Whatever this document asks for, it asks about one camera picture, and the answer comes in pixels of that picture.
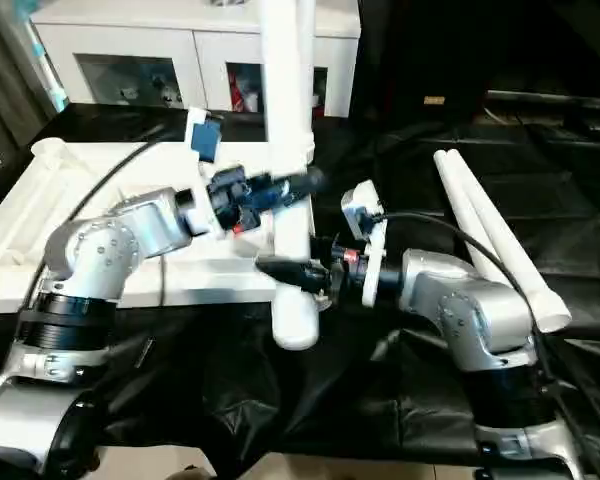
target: blue object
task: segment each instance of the blue object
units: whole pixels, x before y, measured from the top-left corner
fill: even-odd
[[[207,117],[203,124],[196,123],[191,135],[191,150],[200,154],[200,160],[213,163],[216,158],[216,150],[220,143],[220,122]]]
[[[42,46],[42,44],[40,44],[40,43],[36,43],[36,44],[33,46],[33,54],[34,54],[36,57],[44,57],[45,53],[46,53],[46,52],[44,51],[44,47]]]
[[[23,22],[29,20],[29,15],[38,10],[38,0],[13,0],[13,10]]]

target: black cloth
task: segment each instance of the black cloth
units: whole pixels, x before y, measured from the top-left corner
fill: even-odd
[[[138,140],[168,122],[182,137],[184,112],[72,105],[38,136],[66,141]],[[347,227],[343,192],[372,178],[387,211],[452,220],[432,154],[458,148],[506,217],[573,323],[552,343],[590,375],[600,399],[600,143],[559,129],[414,125],[375,135],[318,120],[315,163],[330,189],[313,202],[319,235]],[[259,117],[228,115],[225,141],[261,141]],[[26,153],[0,171],[0,199]],[[467,258],[438,227],[391,222],[387,247]],[[15,328],[0,315],[0,365]],[[344,305],[321,314],[320,341],[288,352],[271,338],[268,305],[120,310],[107,442],[199,446],[216,470],[239,474],[268,451],[474,465],[471,413],[444,342],[418,317]],[[155,348],[131,370],[150,332]],[[555,365],[558,374],[561,366]],[[567,403],[600,455],[600,431],[580,396]]]

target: white plastic tray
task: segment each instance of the white plastic tray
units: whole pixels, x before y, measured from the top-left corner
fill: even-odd
[[[45,139],[32,147],[34,159],[0,205],[0,312],[20,306],[49,234],[139,145]],[[266,170],[267,158],[266,143],[222,143],[216,164],[205,168],[241,164],[250,176]],[[80,218],[99,216],[125,197],[156,188],[191,188],[196,174],[197,153],[183,143],[162,143],[119,172]],[[167,255],[166,304],[270,301],[275,282],[255,269],[253,259],[258,252],[272,251],[272,224],[271,216],[264,215],[262,227],[253,232],[222,240],[199,237],[192,246]],[[158,260],[147,260],[127,280],[120,307],[155,306],[159,289]]]

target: floor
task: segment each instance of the floor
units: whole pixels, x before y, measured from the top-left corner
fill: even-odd
[[[164,480],[189,465],[215,473],[197,448],[111,448],[88,480]],[[241,480],[472,480],[473,469],[270,453]]]

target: white vertical pole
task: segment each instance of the white vertical pole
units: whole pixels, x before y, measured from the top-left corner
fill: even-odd
[[[298,48],[300,52],[300,88],[301,108],[303,112],[304,133],[307,135],[308,158],[313,160],[313,52],[316,31],[316,0],[298,1]]]
[[[274,176],[306,171],[307,112],[302,104],[297,0],[261,0],[264,93],[270,167]],[[309,259],[311,209],[303,200],[274,213],[275,254]],[[289,350],[311,347],[318,339],[313,297],[298,287],[278,284],[271,304],[276,342]]]

